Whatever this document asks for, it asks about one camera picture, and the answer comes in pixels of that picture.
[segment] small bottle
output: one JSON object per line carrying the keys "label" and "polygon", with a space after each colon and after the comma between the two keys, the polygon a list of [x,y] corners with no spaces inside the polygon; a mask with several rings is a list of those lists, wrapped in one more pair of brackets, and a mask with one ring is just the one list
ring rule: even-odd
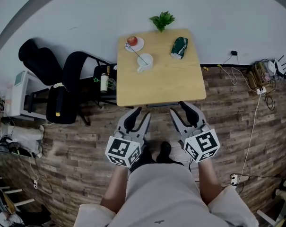
{"label": "small bottle", "polygon": [[107,93],[108,88],[108,76],[106,73],[101,75],[101,93]]}

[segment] apple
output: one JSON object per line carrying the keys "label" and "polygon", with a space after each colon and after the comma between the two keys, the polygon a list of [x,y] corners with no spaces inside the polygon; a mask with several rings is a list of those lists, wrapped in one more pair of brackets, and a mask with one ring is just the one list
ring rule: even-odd
{"label": "apple", "polygon": [[128,43],[130,46],[135,46],[135,45],[137,45],[137,43],[138,43],[138,38],[135,37],[135,36],[130,36],[130,37],[128,37],[128,39],[127,39],[127,43]]}

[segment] white sleeve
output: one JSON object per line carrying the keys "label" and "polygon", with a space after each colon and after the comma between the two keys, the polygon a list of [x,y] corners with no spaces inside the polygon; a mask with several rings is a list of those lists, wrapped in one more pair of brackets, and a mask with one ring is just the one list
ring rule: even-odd
{"label": "white sleeve", "polygon": [[116,214],[98,204],[82,204],[74,227],[104,227],[112,221]]}
{"label": "white sleeve", "polygon": [[209,205],[210,213],[231,226],[257,227],[258,221],[233,186],[226,187]]}
{"label": "white sleeve", "polygon": [[23,220],[18,214],[11,214],[10,217],[6,220],[6,223],[11,226],[13,223],[23,224]]}

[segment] black and white marker cube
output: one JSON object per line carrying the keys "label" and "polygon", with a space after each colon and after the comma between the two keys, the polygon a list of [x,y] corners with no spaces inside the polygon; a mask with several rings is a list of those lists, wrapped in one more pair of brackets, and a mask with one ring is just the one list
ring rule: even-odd
{"label": "black and white marker cube", "polygon": [[137,142],[110,136],[105,154],[112,163],[131,167],[140,156],[141,147]]}
{"label": "black and white marker cube", "polygon": [[184,144],[184,150],[195,162],[214,156],[219,148],[220,144],[215,130],[209,130],[189,137]]}

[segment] white shirt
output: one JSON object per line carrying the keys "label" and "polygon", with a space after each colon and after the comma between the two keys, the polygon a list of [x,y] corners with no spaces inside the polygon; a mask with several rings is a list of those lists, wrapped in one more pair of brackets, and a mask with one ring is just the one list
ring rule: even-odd
{"label": "white shirt", "polygon": [[148,164],[130,174],[126,201],[115,214],[82,204],[74,227],[257,227],[258,222],[232,186],[208,206],[190,171],[179,164]]}
{"label": "white shirt", "polygon": [[23,224],[23,220],[18,214],[11,214],[8,219],[6,219],[3,212],[0,213],[0,227],[9,227],[13,223]]}

